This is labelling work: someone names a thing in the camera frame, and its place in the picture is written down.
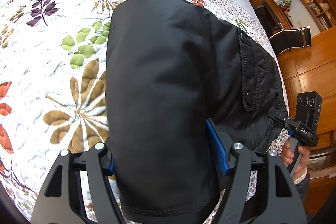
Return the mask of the right forearm dark sleeve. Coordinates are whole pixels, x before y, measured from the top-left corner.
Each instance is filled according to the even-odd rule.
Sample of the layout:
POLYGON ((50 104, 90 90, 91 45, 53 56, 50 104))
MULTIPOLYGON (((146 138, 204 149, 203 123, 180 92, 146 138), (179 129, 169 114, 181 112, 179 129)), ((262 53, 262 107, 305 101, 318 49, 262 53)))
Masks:
POLYGON ((302 203, 304 203, 306 196, 307 196, 307 192, 309 189, 309 180, 310 180, 310 176, 307 170, 299 178, 294 180, 295 187, 299 193, 299 197, 302 203))

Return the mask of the person's right hand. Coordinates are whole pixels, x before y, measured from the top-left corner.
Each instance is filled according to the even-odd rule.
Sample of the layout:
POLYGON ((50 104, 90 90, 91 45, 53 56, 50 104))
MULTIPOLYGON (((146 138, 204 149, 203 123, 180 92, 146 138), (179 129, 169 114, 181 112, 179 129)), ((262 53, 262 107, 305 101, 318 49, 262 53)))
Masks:
MULTIPOLYGON (((296 181, 300 178, 305 178, 307 174, 307 165, 308 165, 309 156, 310 156, 310 151, 306 147, 299 145, 297 148, 298 148, 298 152, 301 155, 301 159, 292 176, 293 181, 296 181)), ((290 150, 289 140, 286 140, 284 145, 282 146, 282 151, 281 151, 280 156, 284 164, 292 163, 294 159, 294 153, 290 150)))

